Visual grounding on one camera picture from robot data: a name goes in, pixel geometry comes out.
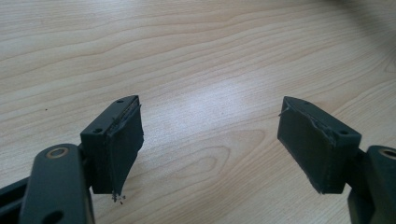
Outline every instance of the bolt hole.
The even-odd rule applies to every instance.
[[[390,149],[387,149],[387,148],[381,148],[379,150],[379,152],[383,156],[386,156],[386,157],[388,157],[390,159],[396,160],[396,151],[395,150],[390,150]]]
[[[49,151],[46,156],[49,159],[58,159],[66,155],[68,152],[69,148],[67,147],[57,147]]]
[[[102,129],[95,129],[95,130],[93,130],[93,132],[94,132],[94,133],[101,133],[101,132],[102,132]]]
[[[53,224],[57,223],[64,218],[64,213],[62,211],[55,211],[46,215],[43,219],[43,224]]]

